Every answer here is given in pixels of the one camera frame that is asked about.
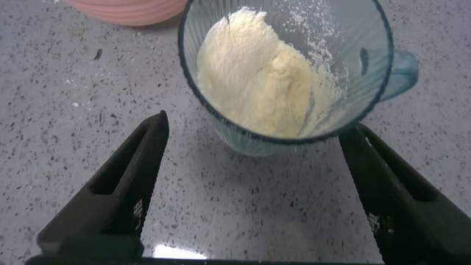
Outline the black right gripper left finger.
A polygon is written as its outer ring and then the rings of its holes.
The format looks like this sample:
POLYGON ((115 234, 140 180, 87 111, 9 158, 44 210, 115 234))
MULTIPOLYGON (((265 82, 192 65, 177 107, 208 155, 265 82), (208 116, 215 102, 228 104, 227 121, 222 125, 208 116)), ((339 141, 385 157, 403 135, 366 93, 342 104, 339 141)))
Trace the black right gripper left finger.
POLYGON ((141 233, 168 139, 165 111, 142 121, 40 231, 41 254, 140 258, 141 233))

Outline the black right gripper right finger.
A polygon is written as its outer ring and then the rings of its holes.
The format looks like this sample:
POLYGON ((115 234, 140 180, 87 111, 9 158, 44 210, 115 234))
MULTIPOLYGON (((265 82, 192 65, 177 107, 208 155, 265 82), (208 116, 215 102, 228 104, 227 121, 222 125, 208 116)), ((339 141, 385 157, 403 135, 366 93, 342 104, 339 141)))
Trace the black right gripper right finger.
POLYGON ((363 124, 339 136, 386 264, 468 264, 470 218, 363 124))

